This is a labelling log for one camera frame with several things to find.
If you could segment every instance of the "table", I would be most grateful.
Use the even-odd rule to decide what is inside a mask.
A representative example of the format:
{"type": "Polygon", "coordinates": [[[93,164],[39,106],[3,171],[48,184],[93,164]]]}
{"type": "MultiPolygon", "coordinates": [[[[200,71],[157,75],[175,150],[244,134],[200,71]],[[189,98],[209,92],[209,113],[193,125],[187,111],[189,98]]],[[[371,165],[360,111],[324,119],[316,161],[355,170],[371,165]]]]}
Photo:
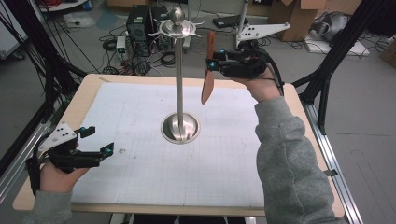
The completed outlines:
{"type": "MultiPolygon", "coordinates": [[[[149,85],[175,86],[173,77],[124,77],[109,75],[88,75],[81,83],[75,97],[67,107],[62,120],[65,120],[72,129],[78,129],[85,118],[92,102],[102,83],[134,83],[149,85]]],[[[183,85],[202,86],[202,79],[183,78],[183,85]]],[[[215,88],[244,89],[245,87],[231,80],[215,80],[215,88]]],[[[285,85],[285,99],[293,115],[300,117],[305,126],[309,127],[308,119],[301,106],[298,94],[290,84],[285,85]]],[[[306,136],[313,143],[317,153],[318,165],[321,170],[327,166],[321,156],[316,138],[311,129],[306,129],[306,136]]],[[[330,180],[334,194],[333,211],[337,217],[345,213],[333,182],[330,180]]],[[[34,197],[27,179],[16,197],[13,207],[16,210],[31,210],[34,197]]],[[[179,214],[179,215],[217,215],[217,216],[264,216],[263,207],[230,207],[230,206],[184,206],[184,205],[138,205],[138,204],[110,204],[110,203],[72,203],[72,210],[81,212],[110,212],[110,213],[151,213],[151,214],[179,214]]]]}

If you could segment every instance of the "gray sleeve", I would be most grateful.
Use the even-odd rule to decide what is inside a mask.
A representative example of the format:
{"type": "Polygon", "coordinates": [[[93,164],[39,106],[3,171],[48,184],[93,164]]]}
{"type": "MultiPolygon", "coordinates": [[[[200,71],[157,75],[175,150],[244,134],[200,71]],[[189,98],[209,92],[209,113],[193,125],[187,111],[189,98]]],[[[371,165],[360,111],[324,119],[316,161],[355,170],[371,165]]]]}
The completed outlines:
{"type": "Polygon", "coordinates": [[[61,224],[72,217],[70,193],[37,191],[32,212],[24,219],[24,224],[61,224]]]}
{"type": "Polygon", "coordinates": [[[345,223],[335,217],[329,180],[283,97],[255,105],[261,145],[257,169],[268,223],[345,223]]]}

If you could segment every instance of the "strap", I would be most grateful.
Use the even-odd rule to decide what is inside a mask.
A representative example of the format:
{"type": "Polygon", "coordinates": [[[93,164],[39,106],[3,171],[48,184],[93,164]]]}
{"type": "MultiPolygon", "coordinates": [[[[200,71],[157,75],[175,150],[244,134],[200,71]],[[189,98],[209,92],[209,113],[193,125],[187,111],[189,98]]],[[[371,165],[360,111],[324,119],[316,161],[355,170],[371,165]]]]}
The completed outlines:
{"type": "Polygon", "coordinates": [[[30,187],[33,195],[40,189],[40,165],[37,157],[32,157],[26,160],[26,169],[30,178],[30,187]]]}

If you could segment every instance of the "metal rail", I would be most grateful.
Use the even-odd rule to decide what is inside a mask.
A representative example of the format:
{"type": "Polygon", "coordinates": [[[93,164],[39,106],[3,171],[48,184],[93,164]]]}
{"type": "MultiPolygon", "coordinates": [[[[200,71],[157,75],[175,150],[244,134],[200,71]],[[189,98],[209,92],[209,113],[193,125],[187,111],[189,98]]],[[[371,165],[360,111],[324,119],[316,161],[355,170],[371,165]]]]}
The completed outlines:
{"type": "Polygon", "coordinates": [[[359,213],[358,207],[352,198],[352,194],[349,191],[347,182],[344,179],[343,172],[335,158],[332,146],[330,145],[329,138],[327,135],[322,134],[317,120],[318,112],[313,105],[303,103],[303,108],[308,120],[311,124],[312,131],[317,138],[320,150],[323,158],[326,161],[327,167],[331,171],[335,171],[337,175],[332,176],[332,181],[337,189],[338,195],[340,196],[341,203],[346,211],[346,217],[351,224],[362,224],[361,214],[359,213]]]}

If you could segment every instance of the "grid paper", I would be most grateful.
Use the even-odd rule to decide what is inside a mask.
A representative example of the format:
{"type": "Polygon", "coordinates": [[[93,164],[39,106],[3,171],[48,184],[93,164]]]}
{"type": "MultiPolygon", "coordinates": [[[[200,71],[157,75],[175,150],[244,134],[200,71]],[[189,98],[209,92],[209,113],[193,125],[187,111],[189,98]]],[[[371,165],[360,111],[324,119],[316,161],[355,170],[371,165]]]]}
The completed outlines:
{"type": "Polygon", "coordinates": [[[82,126],[96,134],[78,149],[115,143],[114,155],[75,186],[73,202],[263,207],[257,174],[255,101],[246,90],[183,87],[184,112],[201,125],[184,145],[168,142],[162,121],[177,112],[175,86],[104,83],[82,126]]]}

